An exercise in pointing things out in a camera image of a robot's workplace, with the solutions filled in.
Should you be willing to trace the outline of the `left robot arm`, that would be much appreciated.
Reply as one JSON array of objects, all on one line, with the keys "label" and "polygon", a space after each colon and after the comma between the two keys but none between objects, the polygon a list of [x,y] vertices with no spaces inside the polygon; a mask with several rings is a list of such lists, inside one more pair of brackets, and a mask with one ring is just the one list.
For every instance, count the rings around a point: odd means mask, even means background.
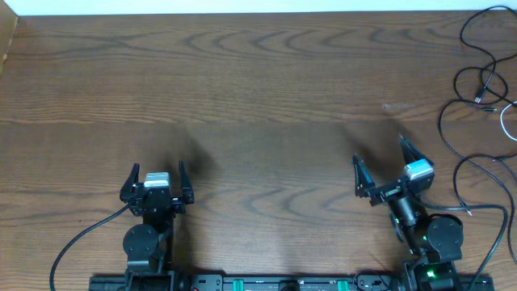
[{"label": "left robot arm", "polygon": [[181,196],[171,194],[167,172],[149,173],[138,181],[140,165],[134,164],[120,189],[120,200],[131,213],[142,218],[123,240],[127,268],[126,290],[190,290],[191,276],[167,267],[174,238],[174,219],[195,202],[193,188],[183,162],[179,163]]}]

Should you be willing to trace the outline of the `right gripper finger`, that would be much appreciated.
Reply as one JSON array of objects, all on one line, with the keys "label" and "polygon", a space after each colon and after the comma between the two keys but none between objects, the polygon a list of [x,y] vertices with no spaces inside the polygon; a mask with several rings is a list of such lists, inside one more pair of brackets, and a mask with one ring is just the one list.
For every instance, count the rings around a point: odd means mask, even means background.
[{"label": "right gripper finger", "polygon": [[401,151],[406,165],[420,160],[425,160],[431,167],[433,166],[433,162],[425,154],[417,150],[411,144],[409,139],[400,135],[399,142],[401,145]]},{"label": "right gripper finger", "polygon": [[352,157],[355,172],[355,195],[361,198],[370,197],[369,192],[376,188],[375,182],[369,175],[363,159],[355,154]]}]

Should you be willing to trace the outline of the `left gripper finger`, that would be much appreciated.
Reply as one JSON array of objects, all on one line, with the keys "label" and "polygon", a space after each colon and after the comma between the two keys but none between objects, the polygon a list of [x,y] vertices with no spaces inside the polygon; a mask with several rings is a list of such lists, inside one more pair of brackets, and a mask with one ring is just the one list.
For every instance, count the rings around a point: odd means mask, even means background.
[{"label": "left gripper finger", "polygon": [[120,196],[133,196],[137,188],[139,171],[140,164],[134,163],[128,178],[120,189]]},{"label": "left gripper finger", "polygon": [[194,192],[191,186],[191,181],[188,178],[183,161],[179,162],[180,187],[182,191],[183,202],[193,202]]}]

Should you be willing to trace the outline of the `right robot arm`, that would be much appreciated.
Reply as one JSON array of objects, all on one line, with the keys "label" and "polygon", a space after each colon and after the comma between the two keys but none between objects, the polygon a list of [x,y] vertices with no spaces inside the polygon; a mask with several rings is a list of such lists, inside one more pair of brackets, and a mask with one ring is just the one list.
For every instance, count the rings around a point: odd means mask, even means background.
[{"label": "right robot arm", "polygon": [[363,159],[355,154],[355,194],[372,206],[388,205],[393,228],[415,259],[403,264],[391,290],[460,291],[464,288],[454,262],[462,258],[463,223],[451,214],[429,214],[418,198],[435,178],[434,163],[408,139],[400,137],[405,161],[402,175],[377,187]]}]

